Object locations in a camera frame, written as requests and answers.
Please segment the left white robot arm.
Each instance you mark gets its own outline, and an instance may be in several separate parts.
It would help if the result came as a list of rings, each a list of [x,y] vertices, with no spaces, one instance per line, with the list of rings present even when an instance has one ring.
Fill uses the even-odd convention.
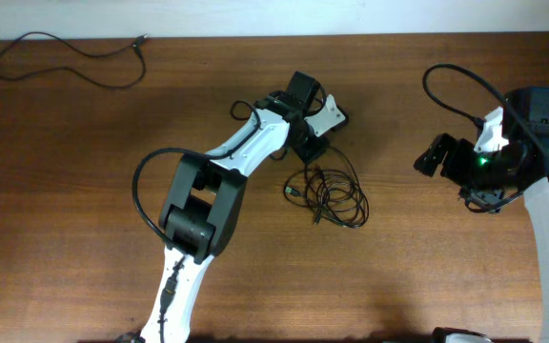
[[[329,145],[327,132],[349,121],[335,98],[300,71],[286,90],[243,105],[249,113],[239,119],[242,127],[219,147],[206,153],[176,149],[181,158],[157,221],[142,209],[140,174],[133,175],[132,201],[164,244],[164,268],[148,322],[120,341],[187,341],[202,280],[234,234],[249,176],[280,150],[314,161]]]

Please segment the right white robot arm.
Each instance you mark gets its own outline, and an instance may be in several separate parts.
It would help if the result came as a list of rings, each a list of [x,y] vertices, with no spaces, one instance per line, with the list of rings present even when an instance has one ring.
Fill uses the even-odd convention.
[[[523,198],[538,250],[539,339],[549,342],[549,88],[510,91],[505,100],[485,117],[477,142],[442,133],[414,167],[458,185],[460,198],[474,213],[496,213]]]

